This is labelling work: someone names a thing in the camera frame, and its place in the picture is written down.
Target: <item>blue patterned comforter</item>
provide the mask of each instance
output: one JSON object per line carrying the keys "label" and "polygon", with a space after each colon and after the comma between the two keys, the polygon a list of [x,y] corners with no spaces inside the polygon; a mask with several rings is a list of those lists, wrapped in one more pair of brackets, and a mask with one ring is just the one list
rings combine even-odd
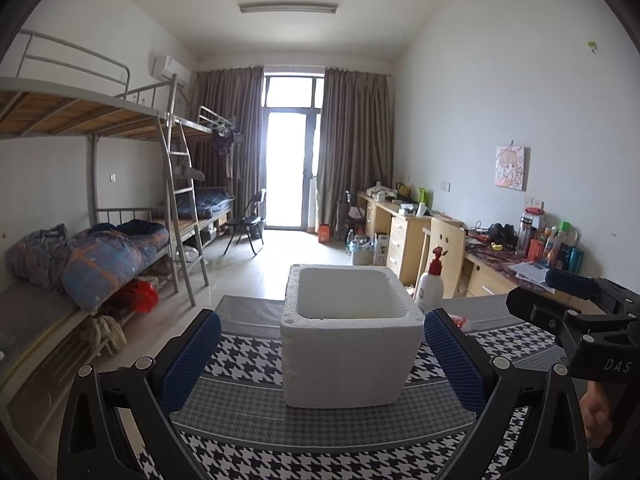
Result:
{"label": "blue patterned comforter", "polygon": [[95,314],[153,262],[168,239],[163,226],[143,220],[117,227],[98,224],[71,239],[60,224],[24,237],[9,248],[5,261],[15,276],[66,292],[81,309]]}

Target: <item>human hand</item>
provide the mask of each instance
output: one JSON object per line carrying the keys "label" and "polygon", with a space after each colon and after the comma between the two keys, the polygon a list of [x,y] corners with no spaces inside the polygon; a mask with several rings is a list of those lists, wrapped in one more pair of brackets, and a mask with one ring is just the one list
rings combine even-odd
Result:
{"label": "human hand", "polygon": [[587,392],[580,399],[580,411],[588,446],[602,446],[612,430],[611,408],[602,383],[588,382]]}

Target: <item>bed rail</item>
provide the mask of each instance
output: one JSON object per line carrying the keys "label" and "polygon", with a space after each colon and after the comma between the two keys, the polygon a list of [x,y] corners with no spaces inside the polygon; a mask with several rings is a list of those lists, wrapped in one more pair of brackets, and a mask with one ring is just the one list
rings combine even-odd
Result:
{"label": "bed rail", "polygon": [[218,115],[213,110],[209,110],[204,106],[200,107],[200,111],[198,113],[198,124],[202,124],[207,128],[216,130],[220,137],[228,137],[231,134],[238,134],[236,125],[232,121],[225,119],[223,116]]}
{"label": "bed rail", "polygon": [[154,108],[154,105],[156,103],[156,90],[158,90],[159,88],[162,88],[163,86],[171,86],[172,80],[169,79],[168,81],[161,81],[159,83],[154,83],[153,85],[146,85],[146,86],[141,86],[140,88],[134,88],[133,90],[129,90],[129,91],[125,91],[122,94],[117,94],[114,95],[114,97],[121,97],[123,99],[126,99],[127,97],[129,97],[130,95],[135,95],[136,99],[135,101],[140,104],[140,93],[141,92],[147,92],[149,90],[153,90],[153,95],[151,97],[151,107]]}
{"label": "bed rail", "polygon": [[100,213],[107,213],[107,222],[111,223],[111,213],[114,215],[117,213],[120,218],[120,224],[122,224],[122,213],[132,213],[133,218],[136,219],[136,213],[148,213],[148,220],[151,220],[153,213],[163,212],[164,207],[99,207],[96,208],[96,219],[100,221]]}
{"label": "bed rail", "polygon": [[[114,82],[116,84],[123,85],[124,86],[125,95],[129,91],[129,81],[131,80],[131,70],[129,70],[129,67],[127,65],[125,65],[124,63],[120,63],[119,61],[116,61],[115,59],[111,59],[110,57],[103,56],[102,54],[100,54],[98,52],[94,52],[93,50],[89,50],[88,48],[85,48],[84,46],[80,46],[78,44],[71,43],[70,41],[60,40],[60,38],[55,38],[53,36],[50,36],[49,34],[43,34],[41,32],[37,32],[35,30],[29,30],[29,29],[23,28],[18,33],[27,35],[29,37],[29,39],[27,40],[27,45],[24,48],[24,51],[22,53],[22,57],[20,58],[20,64],[18,65],[18,72],[15,75],[16,77],[20,77],[20,71],[22,70],[22,66],[24,64],[24,60],[25,59],[33,59],[33,60],[36,60],[36,61],[41,61],[41,62],[45,62],[45,63],[51,63],[51,64],[55,64],[55,65],[59,65],[59,66],[64,66],[66,68],[71,68],[73,70],[78,70],[80,72],[85,72],[87,74],[95,75],[96,77],[101,77],[103,79],[107,79],[108,81]],[[53,43],[57,43],[57,44],[64,45],[64,46],[68,46],[69,48],[78,50],[79,52],[84,52],[85,54],[89,54],[90,56],[97,57],[98,59],[101,59],[103,61],[111,63],[111,64],[113,64],[113,65],[115,65],[115,66],[117,66],[119,68],[123,68],[127,72],[127,80],[126,81],[121,81],[120,79],[116,79],[116,78],[111,77],[109,75],[101,74],[101,73],[96,72],[94,70],[89,70],[88,68],[85,68],[83,66],[74,65],[72,63],[67,63],[65,61],[60,61],[58,59],[53,59],[52,57],[35,56],[33,54],[29,54],[29,47],[31,46],[31,42],[33,41],[33,38],[41,38],[42,40],[47,40],[47,41],[51,41]]]}

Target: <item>curtain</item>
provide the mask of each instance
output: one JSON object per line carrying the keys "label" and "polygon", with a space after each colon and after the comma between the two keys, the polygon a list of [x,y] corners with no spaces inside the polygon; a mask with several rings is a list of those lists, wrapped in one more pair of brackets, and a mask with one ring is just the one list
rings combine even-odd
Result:
{"label": "curtain", "polygon": [[386,76],[327,69],[320,123],[318,221],[334,226],[336,203],[377,180],[391,186],[394,136]]}
{"label": "curtain", "polygon": [[262,85],[264,67],[199,72],[196,76],[191,117],[198,120],[200,106],[233,121],[241,136],[232,153],[220,155],[210,140],[190,145],[193,167],[205,175],[200,186],[228,186],[236,197],[234,215],[241,215],[258,192],[260,135],[262,132]]}

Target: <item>air conditioner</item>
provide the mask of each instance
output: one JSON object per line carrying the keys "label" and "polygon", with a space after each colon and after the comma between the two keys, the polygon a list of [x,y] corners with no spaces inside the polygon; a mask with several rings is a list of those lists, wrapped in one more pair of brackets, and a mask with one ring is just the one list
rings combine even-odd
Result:
{"label": "air conditioner", "polygon": [[154,61],[153,77],[160,81],[171,79],[178,75],[178,85],[187,87],[191,80],[191,71],[187,70],[171,56],[158,56]]}

